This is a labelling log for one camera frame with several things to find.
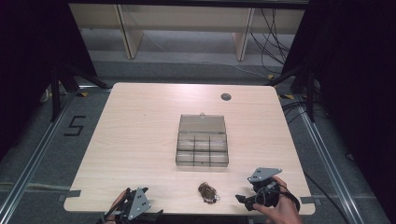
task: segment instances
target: aluminum rail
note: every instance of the aluminum rail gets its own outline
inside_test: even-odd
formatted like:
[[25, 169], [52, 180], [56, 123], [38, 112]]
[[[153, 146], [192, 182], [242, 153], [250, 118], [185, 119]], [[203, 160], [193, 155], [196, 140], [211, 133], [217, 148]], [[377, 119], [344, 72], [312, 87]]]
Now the aluminum rail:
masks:
[[38, 144], [37, 148], [35, 149], [35, 152], [33, 153], [32, 157], [26, 164], [23, 172], [20, 175], [20, 178], [17, 180], [17, 182], [14, 184], [12, 187], [10, 193], [6, 197], [6, 199], [3, 201], [0, 207], [0, 223], [1, 224], [7, 224], [9, 220], [11, 219], [12, 214], [14, 213], [18, 203], [21, 200], [21, 197], [23, 193], [25, 192], [30, 180], [32, 179], [33, 175], [35, 174], [35, 171], [38, 168], [38, 165], [44, 158], [44, 155], [47, 151], [48, 146], [50, 145], [50, 142], [53, 138], [53, 136], [56, 134], [56, 131], [59, 127], [60, 122], [63, 119], [64, 112], [66, 108], [70, 105], [72, 100], [75, 97], [75, 93], [71, 92], [70, 95], [67, 95], [66, 98], [64, 99], [64, 103], [61, 106], [61, 113], [58, 115], [58, 117], [50, 123], [49, 127], [47, 128], [44, 136], [41, 138], [40, 143]]
[[[295, 97], [298, 101], [302, 101], [301, 96], [296, 95]], [[324, 164], [327, 174], [332, 181], [332, 185], [334, 186], [335, 191], [341, 201], [341, 204], [346, 211], [346, 216], [348, 217], [349, 222], [356, 224], [364, 223], [361, 217], [361, 213], [359, 212], [359, 208], [356, 205], [351, 193], [349, 192], [346, 183], [338, 172], [338, 169], [334, 161], [332, 160], [332, 156], [330, 155], [329, 150], [326, 148], [326, 145], [324, 144], [323, 139], [320, 136], [317, 126], [314, 122], [311, 122], [310, 118], [306, 115], [304, 109], [301, 106], [299, 107], [299, 110], [302, 113], [305, 126], [309, 131], [312, 140], [314, 141], [315, 147]]]

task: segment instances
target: round hole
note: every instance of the round hole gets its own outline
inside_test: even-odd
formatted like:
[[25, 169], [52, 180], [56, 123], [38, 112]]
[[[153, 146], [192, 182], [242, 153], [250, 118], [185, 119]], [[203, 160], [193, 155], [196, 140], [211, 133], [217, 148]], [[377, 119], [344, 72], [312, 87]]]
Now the round hole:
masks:
[[221, 95], [221, 99], [224, 101], [229, 101], [229, 100], [231, 100], [231, 95], [229, 93], [223, 93]]

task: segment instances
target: floor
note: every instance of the floor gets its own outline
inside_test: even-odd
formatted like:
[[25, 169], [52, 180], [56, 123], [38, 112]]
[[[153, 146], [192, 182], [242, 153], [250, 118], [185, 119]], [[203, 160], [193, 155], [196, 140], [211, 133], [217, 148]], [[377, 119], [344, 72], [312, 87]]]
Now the floor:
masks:
[[[81, 34], [99, 78], [107, 83], [125, 80], [204, 82], [205, 79], [202, 77], [195, 79], [195, 74], [214, 71], [212, 73], [218, 74], [218, 77], [207, 77], [206, 80], [213, 83], [228, 81], [234, 84], [233, 80], [235, 83], [243, 83], [240, 78], [242, 77], [252, 85], [262, 85], [268, 81], [270, 75], [277, 77], [276, 72], [280, 72], [282, 66], [268, 55], [262, 56], [262, 51], [254, 43], [252, 36], [249, 37], [245, 60], [238, 62], [234, 54], [231, 34], [146, 31], [133, 60], [128, 60], [126, 57], [119, 31], [81, 30]], [[264, 43], [263, 35], [255, 34], [255, 37]], [[292, 39], [293, 35], [279, 36], [279, 41], [285, 46], [290, 46]], [[267, 48], [282, 62], [278, 48], [272, 46]], [[131, 69], [134, 69], [135, 74], [128, 76], [128, 71], [132, 71]], [[174, 75], [167, 77], [164, 71]], [[140, 77], [139, 74], [147, 74], [148, 77]], [[219, 80], [219, 77], [227, 77], [229, 80]], [[291, 82], [292, 79], [287, 80], [279, 84], [276, 89], [284, 106], [296, 102], [295, 97], [299, 97], [290, 96]], [[53, 123], [50, 122], [50, 100], [43, 102], [21, 136], [20, 143], [12, 148], [0, 163], [0, 202], [12, 201], [9, 195], [15, 189], [14, 184], [20, 183], [23, 178], [25, 180], [25, 185], [21, 188], [23, 194], [20, 194], [17, 200], [14, 199], [16, 203], [13, 206], [7, 208], [7, 216], [1, 223], [43, 223], [48, 220], [55, 223], [93, 223], [100, 217], [97, 213], [76, 214], [63, 210], [64, 197], [109, 95], [109, 91], [88, 88], [92, 84], [83, 79], [79, 79], [78, 83], [85, 88], [82, 91], [87, 92], [88, 95], [83, 97], [80, 93], [77, 95], [67, 93], [62, 96], [66, 110], [58, 126], [52, 127]], [[309, 177], [307, 178], [317, 212], [313, 216], [303, 217], [304, 223], [345, 222], [332, 201], [335, 201], [342, 210], [342, 214], [349, 220], [348, 223], [389, 223], [359, 168], [353, 160], [346, 157], [347, 148], [332, 126], [331, 118], [321, 105], [315, 105], [314, 109], [316, 115], [314, 126], [307, 119], [303, 107], [293, 106], [285, 109], [285, 117], [303, 169], [329, 196], [326, 197], [325, 193], [309, 180]], [[76, 116], [81, 115], [85, 118], [76, 119]], [[66, 137], [66, 133], [75, 131], [70, 129], [72, 119], [84, 127], [84, 132], [76, 138]], [[316, 141], [313, 137], [316, 136], [315, 132], [320, 136]], [[40, 148], [43, 149], [42, 153], [37, 155], [35, 152]], [[329, 155], [322, 153], [323, 148]], [[326, 164], [329, 163], [328, 156], [335, 170], [334, 167], [329, 168]], [[340, 188], [334, 183], [344, 184], [345, 187]], [[346, 190], [346, 195], [350, 198], [343, 196], [345, 193], [343, 190]], [[171, 220], [168, 223], [175, 221], [170, 217], [167, 218]], [[264, 222], [264, 217], [250, 217], [250, 219], [255, 223]], [[239, 219], [225, 218], [217, 220], [216, 223], [242, 222]]]

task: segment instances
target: clear plastic box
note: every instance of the clear plastic box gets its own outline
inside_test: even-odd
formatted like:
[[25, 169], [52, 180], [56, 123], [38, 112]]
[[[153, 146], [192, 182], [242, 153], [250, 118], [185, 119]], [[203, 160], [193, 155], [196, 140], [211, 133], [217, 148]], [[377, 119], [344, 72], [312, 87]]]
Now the clear plastic box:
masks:
[[181, 115], [176, 164], [181, 166], [228, 166], [224, 117]]

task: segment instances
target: small object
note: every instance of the small object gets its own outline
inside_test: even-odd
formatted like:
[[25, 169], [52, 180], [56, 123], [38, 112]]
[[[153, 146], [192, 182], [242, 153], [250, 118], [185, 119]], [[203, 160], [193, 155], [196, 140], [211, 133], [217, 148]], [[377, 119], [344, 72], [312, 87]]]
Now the small object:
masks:
[[250, 184], [253, 184], [255, 182], [261, 182], [264, 179], [268, 179], [274, 175], [277, 175], [282, 172], [282, 169], [277, 169], [277, 168], [257, 168], [253, 175], [249, 177], [247, 180], [250, 182]]
[[220, 196], [216, 193], [216, 190], [210, 187], [206, 182], [202, 183], [198, 191], [201, 193], [201, 196], [204, 198], [204, 203], [215, 203], [220, 200]]

